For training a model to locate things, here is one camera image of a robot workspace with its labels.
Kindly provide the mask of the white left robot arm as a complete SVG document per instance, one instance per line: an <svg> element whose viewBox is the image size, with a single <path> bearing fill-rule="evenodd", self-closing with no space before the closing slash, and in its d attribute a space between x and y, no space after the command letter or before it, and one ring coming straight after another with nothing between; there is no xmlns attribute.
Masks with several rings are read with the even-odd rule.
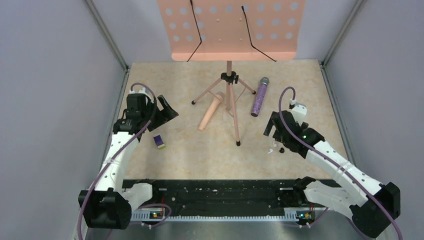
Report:
<svg viewBox="0 0 424 240"><path fill-rule="evenodd" d="M154 207L160 193L149 183L123 187L130 159L145 131L152 132L179 114L163 95L130 93L123 115L113 125L111 144L94 187L82 190L78 203L89 228L124 230L143 203Z"/></svg>

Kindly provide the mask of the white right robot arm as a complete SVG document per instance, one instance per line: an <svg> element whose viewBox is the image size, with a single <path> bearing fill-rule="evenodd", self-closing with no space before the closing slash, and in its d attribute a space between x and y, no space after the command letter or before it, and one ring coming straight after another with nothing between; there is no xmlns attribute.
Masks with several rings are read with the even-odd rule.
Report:
<svg viewBox="0 0 424 240"><path fill-rule="evenodd" d="M293 200L299 206L310 202L345 216L365 236L376 239L393 226L398 239L403 234L396 223L401 213L401 191L392 182L383 184L359 170L335 151L307 123L299 124L290 111L272 112L264 135L325 171L338 184L330 187L311 177L298 179Z"/></svg>

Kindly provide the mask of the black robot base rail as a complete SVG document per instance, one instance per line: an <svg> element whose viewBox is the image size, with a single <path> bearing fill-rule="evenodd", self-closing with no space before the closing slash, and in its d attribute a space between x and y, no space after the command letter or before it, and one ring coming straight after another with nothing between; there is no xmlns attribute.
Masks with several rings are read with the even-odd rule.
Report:
<svg viewBox="0 0 424 240"><path fill-rule="evenodd" d="M330 210L298 198L295 179L265 180L124 180L153 187L150 200L132 213L134 224L177 222L283 222L308 228Z"/></svg>

